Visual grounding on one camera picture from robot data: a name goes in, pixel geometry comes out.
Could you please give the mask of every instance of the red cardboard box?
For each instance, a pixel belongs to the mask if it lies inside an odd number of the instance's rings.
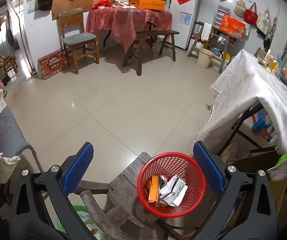
[[[236,38],[241,39],[245,32],[245,24],[224,14],[220,29]]]
[[[38,62],[45,79],[48,79],[68,68],[66,53],[63,49],[59,49],[52,54],[40,58]]]

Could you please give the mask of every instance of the white tote bag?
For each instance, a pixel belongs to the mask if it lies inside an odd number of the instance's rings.
[[[270,13],[269,13],[269,9],[267,9],[264,13],[261,13],[258,15],[257,27],[265,35],[267,35],[269,26],[270,26]]]

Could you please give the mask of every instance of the shoe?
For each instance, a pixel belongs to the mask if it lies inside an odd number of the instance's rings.
[[[230,143],[227,148],[224,149],[221,159],[226,165],[231,165],[238,158],[239,144]]]

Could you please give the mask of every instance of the blue gripper pad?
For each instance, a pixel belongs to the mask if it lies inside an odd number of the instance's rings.
[[[221,195],[224,192],[223,177],[201,143],[196,142],[193,146],[193,156],[205,175],[212,191]]]
[[[62,192],[65,196],[74,193],[93,159],[93,146],[86,142],[76,154],[76,159],[63,176]]]

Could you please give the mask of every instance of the wooden bench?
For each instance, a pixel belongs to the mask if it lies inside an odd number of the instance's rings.
[[[128,51],[125,54],[125,59],[123,61],[122,66],[125,67],[128,63],[129,58],[131,57],[131,55],[135,56],[138,59],[138,66],[137,66],[137,75],[141,76],[141,69],[142,69],[142,45],[143,45],[143,41],[144,38],[151,38],[153,39],[154,36],[158,36],[158,35],[164,35],[165,38],[162,41],[162,45],[160,48],[160,52],[159,55],[162,54],[163,48],[164,46],[167,44],[170,44],[170,42],[167,42],[167,37],[169,35],[171,35],[171,47],[172,47],[172,61],[176,61],[176,52],[175,52],[175,46],[174,46],[174,35],[179,34],[179,32],[176,31],[165,31],[165,30],[161,30],[161,31],[143,31],[143,32],[136,32],[137,35],[137,39],[139,39],[139,45],[138,45],[138,54],[133,54],[132,53],[132,48],[133,45],[135,43],[135,41],[131,44],[130,48],[128,49]]]

